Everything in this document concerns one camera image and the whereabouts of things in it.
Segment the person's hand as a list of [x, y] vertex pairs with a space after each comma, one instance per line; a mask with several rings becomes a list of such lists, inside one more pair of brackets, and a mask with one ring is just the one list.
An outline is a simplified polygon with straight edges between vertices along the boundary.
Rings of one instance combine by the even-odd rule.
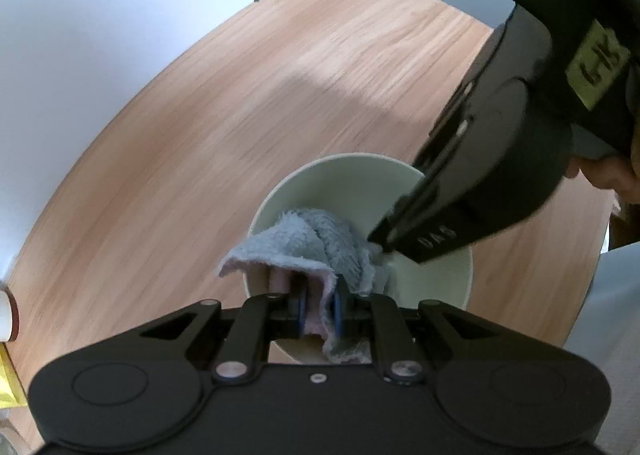
[[597, 189], [611, 189], [628, 204], [639, 204], [640, 180], [639, 159], [627, 162], [618, 157], [589, 160], [574, 157], [565, 171], [567, 178], [576, 178], [578, 173]]

